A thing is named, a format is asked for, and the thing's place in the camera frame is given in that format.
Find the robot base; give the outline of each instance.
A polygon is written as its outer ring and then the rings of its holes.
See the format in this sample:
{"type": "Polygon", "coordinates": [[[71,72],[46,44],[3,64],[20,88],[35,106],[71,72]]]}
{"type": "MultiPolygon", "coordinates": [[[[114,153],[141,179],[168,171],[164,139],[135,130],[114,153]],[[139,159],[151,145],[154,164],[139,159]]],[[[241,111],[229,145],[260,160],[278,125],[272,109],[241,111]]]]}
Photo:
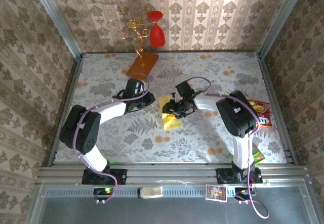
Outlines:
{"type": "MultiPolygon", "coordinates": [[[[127,170],[126,169],[110,169],[109,174],[113,175],[117,181],[118,185],[125,185],[127,178],[127,170]]],[[[82,177],[83,185],[114,185],[114,181],[112,178],[104,175],[98,175],[92,172],[90,169],[86,168],[83,172],[82,177]]]]}
{"type": "MultiPolygon", "coordinates": [[[[239,169],[233,162],[232,168],[218,168],[216,169],[217,183],[219,185],[223,184],[241,184],[246,183],[248,180],[248,170],[239,169]]],[[[255,167],[255,163],[251,165],[250,169],[250,179],[252,179],[256,184],[262,184],[261,170],[255,167]]]]}

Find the aluminum frame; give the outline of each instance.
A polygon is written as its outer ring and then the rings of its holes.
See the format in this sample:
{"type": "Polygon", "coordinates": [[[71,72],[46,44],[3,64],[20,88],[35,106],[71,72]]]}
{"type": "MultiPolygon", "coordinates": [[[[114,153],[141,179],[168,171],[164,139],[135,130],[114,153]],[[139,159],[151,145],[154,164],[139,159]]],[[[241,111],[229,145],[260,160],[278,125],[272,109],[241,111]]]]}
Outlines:
{"type": "Polygon", "coordinates": [[[267,55],[296,2],[297,0],[284,0],[282,3],[282,6],[271,24],[270,29],[268,30],[267,35],[265,36],[259,49],[261,58],[264,58],[267,55]]]}
{"type": "Polygon", "coordinates": [[[60,145],[60,139],[59,139],[60,131],[61,131],[61,128],[63,127],[63,125],[64,125],[64,122],[65,122],[67,116],[69,115],[70,106],[72,104],[72,99],[73,99],[73,95],[74,95],[74,92],[75,92],[75,89],[76,89],[77,81],[79,79],[79,76],[80,76],[80,73],[81,73],[81,70],[82,70],[83,60],[84,60],[84,58],[81,57],[80,62],[76,64],[76,67],[75,67],[75,70],[74,70],[74,73],[73,73],[72,82],[71,82],[69,91],[67,93],[66,101],[65,101],[65,104],[64,104],[64,109],[63,109],[63,112],[62,112],[62,115],[61,115],[61,118],[60,118],[60,121],[59,121],[59,125],[57,127],[57,131],[56,131],[56,134],[55,134],[55,137],[54,137],[52,149],[51,149],[50,156],[49,156],[49,159],[48,159],[48,162],[47,162],[47,167],[52,166],[52,164],[54,162],[54,159],[55,159],[55,154],[57,152],[57,149],[59,148],[59,145],[60,145]]]}
{"type": "Polygon", "coordinates": [[[66,45],[68,46],[70,52],[73,54],[74,58],[79,62],[82,54],[81,50],[76,44],[72,31],[67,26],[63,15],[60,13],[57,5],[55,4],[54,0],[40,0],[43,4],[44,8],[46,9],[47,13],[52,18],[55,26],[59,30],[59,33],[63,37],[66,45]]]}
{"type": "MultiPolygon", "coordinates": [[[[113,165],[111,168],[126,168],[128,170],[126,185],[118,189],[134,191],[134,188],[149,185],[163,185],[167,189],[177,187],[181,188],[181,190],[192,189],[192,187],[204,188],[206,184],[217,183],[217,168],[230,167],[230,164],[125,163],[113,165]]],[[[310,223],[323,223],[320,209],[317,209],[317,202],[311,192],[311,181],[306,167],[293,166],[292,164],[259,164],[258,167],[261,169],[264,183],[257,184],[257,188],[298,187],[310,223]]],[[[93,188],[99,186],[84,186],[81,184],[84,169],[85,166],[77,162],[56,164],[50,168],[40,168],[36,188],[32,196],[32,205],[26,219],[27,223],[38,223],[45,198],[69,196],[92,198],[93,188]],[[55,190],[55,193],[48,195],[51,190],[55,190]]],[[[245,187],[246,184],[227,186],[245,187]]]]}
{"type": "Polygon", "coordinates": [[[278,101],[278,98],[276,96],[276,93],[275,93],[275,90],[274,90],[274,87],[273,87],[273,84],[271,81],[271,77],[270,77],[270,73],[268,71],[267,65],[265,63],[264,58],[262,58],[261,56],[258,56],[258,60],[259,60],[259,65],[260,65],[261,73],[263,76],[264,84],[265,84],[267,93],[269,95],[271,110],[272,110],[273,116],[276,120],[276,124],[278,126],[277,128],[278,128],[280,139],[282,140],[283,144],[286,147],[288,147],[289,152],[290,152],[290,157],[293,161],[293,164],[299,165],[292,141],[289,137],[287,125],[284,120],[284,116],[280,109],[279,101],[278,101]]]}

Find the orange polka dot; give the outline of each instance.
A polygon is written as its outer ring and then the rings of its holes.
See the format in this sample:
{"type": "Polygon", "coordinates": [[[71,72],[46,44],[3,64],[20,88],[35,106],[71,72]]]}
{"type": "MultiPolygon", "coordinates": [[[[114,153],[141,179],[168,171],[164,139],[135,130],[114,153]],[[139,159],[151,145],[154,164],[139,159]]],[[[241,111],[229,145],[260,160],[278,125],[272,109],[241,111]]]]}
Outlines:
{"type": "Polygon", "coordinates": [[[162,143],[163,142],[163,137],[162,136],[156,136],[155,137],[155,142],[156,143],[162,143]]]}
{"type": "Polygon", "coordinates": [[[216,155],[216,150],[212,147],[209,147],[208,150],[207,150],[207,154],[209,156],[215,156],[216,155]]]}
{"type": "Polygon", "coordinates": [[[205,115],[205,117],[210,118],[212,116],[212,113],[211,113],[211,111],[206,111],[204,113],[204,115],[205,115]]]}

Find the floral tablecloth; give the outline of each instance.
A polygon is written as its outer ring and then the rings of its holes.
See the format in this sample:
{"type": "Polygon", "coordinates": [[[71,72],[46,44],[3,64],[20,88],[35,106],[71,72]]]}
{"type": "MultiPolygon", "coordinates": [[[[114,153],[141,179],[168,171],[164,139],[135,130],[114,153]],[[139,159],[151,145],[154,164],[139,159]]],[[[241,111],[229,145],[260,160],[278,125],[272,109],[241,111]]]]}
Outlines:
{"type": "MultiPolygon", "coordinates": [[[[100,126],[97,146],[112,162],[229,163],[233,140],[218,112],[199,110],[183,119],[184,127],[164,130],[158,99],[175,92],[175,86],[193,77],[212,82],[209,92],[228,94],[235,89],[248,99],[269,102],[259,63],[253,52],[159,53],[149,79],[156,101],[138,112],[114,118],[100,126]]],[[[107,101],[125,88],[125,73],[137,54],[87,54],[72,105],[86,107],[107,101]]],[[[207,86],[190,82],[195,90],[207,86]]],[[[263,127],[253,138],[264,162],[286,163],[278,131],[263,127]]],[[[55,161],[77,161],[72,150],[60,144],[55,161]]]]}

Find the small card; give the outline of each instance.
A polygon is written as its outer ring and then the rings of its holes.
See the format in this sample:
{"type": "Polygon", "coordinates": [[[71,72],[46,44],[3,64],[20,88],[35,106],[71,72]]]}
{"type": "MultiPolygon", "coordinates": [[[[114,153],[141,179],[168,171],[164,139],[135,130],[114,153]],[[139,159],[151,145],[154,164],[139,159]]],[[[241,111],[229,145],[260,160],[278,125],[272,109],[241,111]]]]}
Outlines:
{"type": "Polygon", "coordinates": [[[227,202],[226,187],[206,185],[206,200],[227,202]]]}

